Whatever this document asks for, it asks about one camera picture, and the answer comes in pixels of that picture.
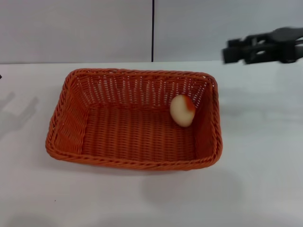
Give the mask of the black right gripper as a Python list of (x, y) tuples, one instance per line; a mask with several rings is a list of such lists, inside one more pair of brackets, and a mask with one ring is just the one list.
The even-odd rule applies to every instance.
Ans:
[[(245, 49), (254, 45), (262, 46), (255, 50)], [(264, 63), (279, 61), (294, 63), (303, 57), (303, 29), (298, 27), (282, 27), (258, 38), (258, 35), (248, 35), (244, 38), (227, 41), (227, 47), (222, 49), (224, 64)]]

